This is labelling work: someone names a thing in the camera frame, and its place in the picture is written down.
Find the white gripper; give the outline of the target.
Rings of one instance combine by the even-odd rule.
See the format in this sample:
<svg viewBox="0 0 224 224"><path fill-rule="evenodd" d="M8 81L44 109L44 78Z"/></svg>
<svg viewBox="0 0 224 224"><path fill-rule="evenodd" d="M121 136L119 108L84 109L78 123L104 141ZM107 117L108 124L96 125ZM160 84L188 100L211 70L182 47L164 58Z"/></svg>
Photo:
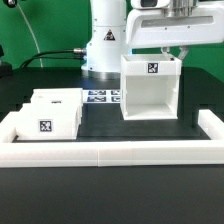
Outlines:
<svg viewBox="0 0 224 224"><path fill-rule="evenodd" d="M183 60L189 45L224 42L224 1L131 0L126 43L134 49L161 48L171 58L170 48L181 46Z"/></svg>

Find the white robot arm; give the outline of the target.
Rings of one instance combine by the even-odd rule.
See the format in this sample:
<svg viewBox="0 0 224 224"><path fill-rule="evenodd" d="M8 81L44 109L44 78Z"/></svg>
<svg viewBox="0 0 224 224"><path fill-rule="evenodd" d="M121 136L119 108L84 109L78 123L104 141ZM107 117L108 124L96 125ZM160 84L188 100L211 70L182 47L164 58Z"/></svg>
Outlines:
<svg viewBox="0 0 224 224"><path fill-rule="evenodd" d="M83 73L100 79L120 77L120 56L134 49L224 42L224 1L90 0L92 37L85 48Z"/></svg>

